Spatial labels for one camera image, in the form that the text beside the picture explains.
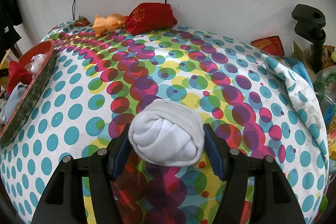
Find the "white plastic bag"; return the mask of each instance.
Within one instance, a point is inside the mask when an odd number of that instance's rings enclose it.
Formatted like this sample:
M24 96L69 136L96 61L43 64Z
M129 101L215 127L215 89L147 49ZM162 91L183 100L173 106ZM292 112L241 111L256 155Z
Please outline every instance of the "white plastic bag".
M31 63L31 68L30 68L30 72L33 75L37 74L37 72L41 68L41 66L42 66L46 57L47 56L45 54L38 54L36 56L33 56L33 58L31 60L33 60L34 62Z

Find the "blue cloth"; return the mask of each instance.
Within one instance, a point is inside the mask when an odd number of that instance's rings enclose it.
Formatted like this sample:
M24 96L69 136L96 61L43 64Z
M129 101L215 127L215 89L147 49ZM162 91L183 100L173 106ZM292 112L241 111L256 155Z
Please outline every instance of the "blue cloth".
M16 87L13 89L12 94L10 95L5 108L5 122L8 122L9 118L11 117L14 109L16 108L17 104L19 103L25 91L26 91L26 85L22 83L18 83Z
M304 64L301 61L296 60L296 59L291 58L291 57L285 57L285 59L288 61L288 63L291 66L293 66L292 70L294 72L296 72L298 75L300 75L303 79L305 79L307 81L307 83L310 85L310 87L312 89L314 89L313 88L313 83L311 82L311 80L309 78L308 72L307 72Z

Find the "red fabric bundle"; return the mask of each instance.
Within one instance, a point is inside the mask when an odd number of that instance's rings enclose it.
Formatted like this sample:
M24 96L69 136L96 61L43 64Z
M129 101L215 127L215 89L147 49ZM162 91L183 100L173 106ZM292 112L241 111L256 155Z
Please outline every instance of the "red fabric bundle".
M141 3L126 19L126 31L132 35L171 28L177 24L170 4Z
M10 61L8 69L8 86L7 92L10 96L13 89L19 82L25 85L29 85L33 79L33 74L28 72L23 65L15 61Z

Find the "silver screw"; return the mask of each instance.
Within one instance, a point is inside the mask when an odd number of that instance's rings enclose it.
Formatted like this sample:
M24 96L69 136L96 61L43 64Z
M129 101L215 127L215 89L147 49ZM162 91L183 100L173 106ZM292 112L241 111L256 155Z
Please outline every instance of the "silver screw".
M64 162L69 162L71 160L71 157L69 155L63 157Z
M272 156L266 156L266 160L268 162L273 162L274 161L274 158Z
M105 148L99 149L98 150L98 155L103 156L107 153L107 150Z
M232 155L238 155L238 154L239 154L239 150L238 150L237 148L231 148L231 149L230 149L230 153L231 153Z

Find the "red dot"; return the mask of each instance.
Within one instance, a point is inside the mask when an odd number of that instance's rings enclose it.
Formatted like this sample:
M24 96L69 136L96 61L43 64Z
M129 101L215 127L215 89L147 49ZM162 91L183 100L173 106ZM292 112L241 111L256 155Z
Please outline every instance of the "red dot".
M199 164L198 164L198 167L199 168L204 168L206 166L205 162L204 161L201 161Z
M203 198L207 198L209 196L209 192L208 191L204 191L203 193L202 193L202 197Z

